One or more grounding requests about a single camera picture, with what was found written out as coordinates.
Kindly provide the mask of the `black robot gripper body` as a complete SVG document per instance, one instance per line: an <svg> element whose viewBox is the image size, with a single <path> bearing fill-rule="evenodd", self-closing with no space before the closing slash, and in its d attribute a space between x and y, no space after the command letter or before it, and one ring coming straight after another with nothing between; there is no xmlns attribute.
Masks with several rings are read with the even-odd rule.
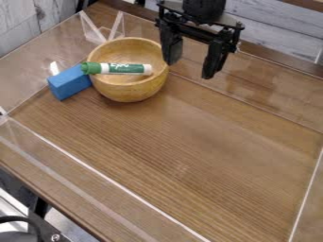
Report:
<svg viewBox="0 0 323 242"><path fill-rule="evenodd" d="M244 24L224 13L227 0L156 0L156 26L166 22L176 26L183 37L211 43L220 40L227 51L235 53Z"/></svg>

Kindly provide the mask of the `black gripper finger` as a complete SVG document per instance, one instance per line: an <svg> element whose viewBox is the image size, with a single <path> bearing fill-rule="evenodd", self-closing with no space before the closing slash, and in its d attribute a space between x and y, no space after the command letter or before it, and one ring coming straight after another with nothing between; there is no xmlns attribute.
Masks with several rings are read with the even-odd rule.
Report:
<svg viewBox="0 0 323 242"><path fill-rule="evenodd" d="M224 42L220 40L212 40L208 45L208 52L202 68L202 77L204 79L212 78L215 73L222 70L227 56L228 51Z"/></svg>
<svg viewBox="0 0 323 242"><path fill-rule="evenodd" d="M164 62L174 65L182 57L183 38L176 26L166 22L160 23L160 43Z"/></svg>

